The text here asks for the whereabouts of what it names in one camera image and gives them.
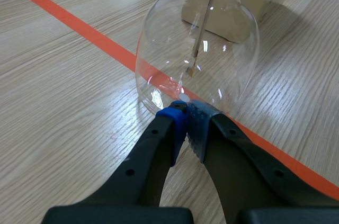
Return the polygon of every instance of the glass flask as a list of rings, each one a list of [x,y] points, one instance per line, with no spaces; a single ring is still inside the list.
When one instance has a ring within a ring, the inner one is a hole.
[[[156,113],[174,100],[236,109],[255,68],[257,23],[240,0],[158,0],[137,48],[136,85]]]

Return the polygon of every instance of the orange tape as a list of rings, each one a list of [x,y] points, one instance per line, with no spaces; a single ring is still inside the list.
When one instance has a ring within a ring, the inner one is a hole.
[[[54,3],[51,0],[31,0],[35,4],[37,4],[39,7],[47,11],[49,14],[60,20],[62,23],[79,33],[81,36],[86,38],[88,41],[96,45],[98,48],[106,52],[108,55],[113,57],[115,60],[126,66],[132,71],[135,71],[135,64],[136,64],[136,56],[133,55],[131,52],[123,48],[122,46],[118,45],[96,29],[92,28],[76,16],[72,15],[56,3]],[[151,75],[153,75],[154,72],[160,73],[160,76],[157,77],[157,80],[152,81],[150,80],[150,83],[152,83],[154,86],[159,87],[161,82],[163,80],[169,80],[169,77],[162,73],[161,71],[157,70],[152,65],[145,62],[143,64],[145,70],[143,70],[142,77],[145,79],[150,78]],[[199,98],[194,93],[185,90],[185,93],[191,98],[191,99],[197,99]],[[271,155],[273,155],[275,158],[277,158],[279,161],[284,163],[286,167],[291,169],[296,175],[298,175],[302,180],[307,182],[312,187],[316,188],[317,190],[323,192],[324,194],[331,196],[337,200],[339,200],[339,187],[331,183],[330,181],[326,180],[319,174],[315,173],[302,163],[298,162],[296,159],[292,158],[279,148],[275,147],[268,141],[264,140],[262,137],[258,136],[254,132],[250,131],[245,126],[241,125],[239,122],[235,121],[236,124],[245,132],[245,134],[251,139],[251,141],[267,152],[269,152]]]

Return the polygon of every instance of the table surface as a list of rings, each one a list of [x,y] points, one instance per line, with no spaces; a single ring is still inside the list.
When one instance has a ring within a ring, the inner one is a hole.
[[[136,52],[156,0],[53,0]],[[339,185],[339,0],[272,2],[235,119]],[[0,219],[39,223],[83,199],[126,157],[153,115],[128,68],[30,0],[0,0]],[[206,169],[184,144],[162,205],[224,223]]]

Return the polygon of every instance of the screw hole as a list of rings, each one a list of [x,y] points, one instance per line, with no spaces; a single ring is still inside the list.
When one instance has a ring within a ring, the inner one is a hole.
[[[134,169],[129,169],[129,170],[126,170],[125,174],[127,176],[133,176],[136,172],[134,171]]]
[[[283,177],[283,176],[284,176],[284,172],[281,171],[281,170],[275,170],[275,171],[274,171],[274,174],[275,174],[277,177]]]

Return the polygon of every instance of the wooden table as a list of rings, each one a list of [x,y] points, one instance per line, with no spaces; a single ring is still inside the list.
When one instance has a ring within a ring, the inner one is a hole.
[[[135,53],[156,0],[53,0]],[[339,185],[339,0],[272,2],[261,54],[236,120]],[[153,115],[133,72],[30,0],[0,0],[0,222],[39,223],[46,210],[101,186]],[[162,205],[196,223],[225,222],[190,147]]]

